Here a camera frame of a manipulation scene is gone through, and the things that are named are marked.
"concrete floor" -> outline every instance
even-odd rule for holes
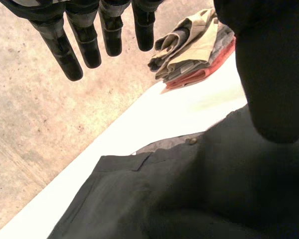
[[[156,13],[156,38],[211,6],[211,0],[167,0]],[[106,55],[97,17],[103,63],[94,70],[85,67],[65,23],[84,71],[73,83],[30,23],[0,4],[0,228],[155,83],[147,67],[153,51],[138,50],[132,14],[124,13],[116,58]]]

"black trousers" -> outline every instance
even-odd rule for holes
[[[171,141],[101,157],[49,239],[299,238],[299,141],[263,139],[247,106]]]

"black glove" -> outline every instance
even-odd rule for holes
[[[140,50],[153,47],[154,11],[163,0],[132,0],[135,28]],[[87,67],[96,68],[102,60],[98,47],[94,19],[99,10],[103,38],[109,56],[122,52],[121,15],[131,0],[0,0],[15,15],[28,19],[37,29],[64,74],[71,81],[83,77],[82,68],[63,29],[63,13],[79,45]]]

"white table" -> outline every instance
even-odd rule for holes
[[[235,54],[203,82],[161,94],[148,89],[5,227],[0,239],[45,239],[101,155],[130,155],[164,138],[205,131],[247,101]]]

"folded shirt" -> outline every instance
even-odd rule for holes
[[[209,67],[218,57],[220,52],[230,44],[230,42],[234,38],[234,35],[234,32],[228,26],[219,23],[216,41],[208,62],[197,60],[187,60],[180,62],[175,66],[175,70],[173,72],[170,72],[167,76],[164,77],[163,82],[166,83],[168,81],[175,80],[185,74],[192,72],[193,69],[197,70],[197,66],[200,66],[200,68]]]
[[[228,57],[234,52],[235,43],[236,43],[236,38],[234,38],[231,41],[231,43],[221,51],[219,56],[215,59],[215,61],[211,64],[210,67],[203,68],[203,69],[193,69],[194,72],[182,76],[176,80],[167,82],[166,88],[174,89],[189,83],[198,82],[206,79],[208,76],[213,74],[216,70],[218,70],[219,67],[221,67],[224,64],[224,62],[228,59]]]
[[[218,18],[215,9],[203,9],[178,23],[176,28],[155,43],[155,54],[148,66],[159,79],[173,71],[178,62],[192,59],[207,62],[216,40]]]

